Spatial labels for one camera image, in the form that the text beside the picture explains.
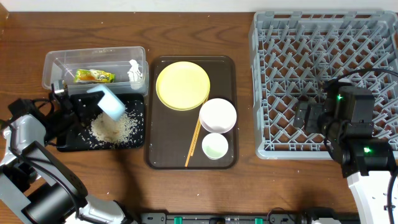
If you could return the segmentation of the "light blue bowl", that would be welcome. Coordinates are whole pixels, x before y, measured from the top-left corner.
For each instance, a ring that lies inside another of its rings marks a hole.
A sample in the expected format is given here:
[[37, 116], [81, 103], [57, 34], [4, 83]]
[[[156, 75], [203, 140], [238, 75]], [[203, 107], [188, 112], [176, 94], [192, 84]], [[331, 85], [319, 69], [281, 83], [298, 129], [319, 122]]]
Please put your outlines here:
[[97, 85], [86, 91], [87, 93], [102, 92], [104, 95], [99, 101], [98, 106], [106, 113], [113, 121], [119, 121], [124, 114], [125, 104], [106, 86]]

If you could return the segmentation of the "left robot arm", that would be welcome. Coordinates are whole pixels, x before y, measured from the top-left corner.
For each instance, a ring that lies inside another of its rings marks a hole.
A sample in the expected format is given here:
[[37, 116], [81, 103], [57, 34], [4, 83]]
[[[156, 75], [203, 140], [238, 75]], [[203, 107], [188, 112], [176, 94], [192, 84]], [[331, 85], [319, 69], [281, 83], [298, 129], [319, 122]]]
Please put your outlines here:
[[70, 96], [64, 82], [52, 84], [48, 98], [17, 99], [11, 119], [1, 121], [6, 140], [1, 160], [1, 201], [23, 223], [141, 223], [115, 200], [89, 195], [83, 182], [46, 146], [74, 129], [87, 127], [101, 109], [117, 121], [122, 101], [105, 85]]

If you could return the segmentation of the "pile of rice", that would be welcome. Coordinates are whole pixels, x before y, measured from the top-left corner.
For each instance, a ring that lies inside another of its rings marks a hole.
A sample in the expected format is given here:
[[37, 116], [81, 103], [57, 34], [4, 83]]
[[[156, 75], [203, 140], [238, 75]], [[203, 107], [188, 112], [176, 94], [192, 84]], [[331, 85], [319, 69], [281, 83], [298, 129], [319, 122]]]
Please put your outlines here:
[[119, 121], [113, 121], [102, 112], [76, 139], [90, 149], [125, 149], [143, 145], [145, 105], [141, 100], [129, 100], [125, 106]]

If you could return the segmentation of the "pale green cup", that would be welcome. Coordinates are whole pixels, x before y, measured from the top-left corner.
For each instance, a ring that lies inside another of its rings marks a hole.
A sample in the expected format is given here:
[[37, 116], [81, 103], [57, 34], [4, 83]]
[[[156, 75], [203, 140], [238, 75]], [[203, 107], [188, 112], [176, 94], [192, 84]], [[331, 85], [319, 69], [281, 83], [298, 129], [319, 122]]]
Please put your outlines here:
[[211, 160], [221, 159], [229, 148], [227, 139], [218, 133], [207, 134], [203, 138], [201, 146], [205, 155]]

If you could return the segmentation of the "yellow green snack wrapper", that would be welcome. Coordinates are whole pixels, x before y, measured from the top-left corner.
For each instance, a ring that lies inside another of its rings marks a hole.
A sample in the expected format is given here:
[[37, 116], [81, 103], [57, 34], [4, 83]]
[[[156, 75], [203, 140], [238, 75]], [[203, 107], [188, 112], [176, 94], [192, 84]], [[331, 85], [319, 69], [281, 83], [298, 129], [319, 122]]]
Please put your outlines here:
[[78, 69], [76, 71], [74, 82], [75, 83], [112, 83], [115, 79], [115, 74], [105, 72], [102, 70], [85, 70]]

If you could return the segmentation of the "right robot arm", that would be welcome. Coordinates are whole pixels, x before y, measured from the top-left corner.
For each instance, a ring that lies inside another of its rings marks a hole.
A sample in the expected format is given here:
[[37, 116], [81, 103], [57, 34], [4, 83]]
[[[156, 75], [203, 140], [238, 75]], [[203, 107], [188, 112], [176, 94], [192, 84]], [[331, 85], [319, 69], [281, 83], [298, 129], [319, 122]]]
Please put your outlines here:
[[372, 91], [346, 78], [327, 81], [323, 88], [323, 103], [297, 103], [293, 126], [323, 136], [348, 182], [361, 223], [397, 223], [397, 163], [388, 141], [373, 136]]

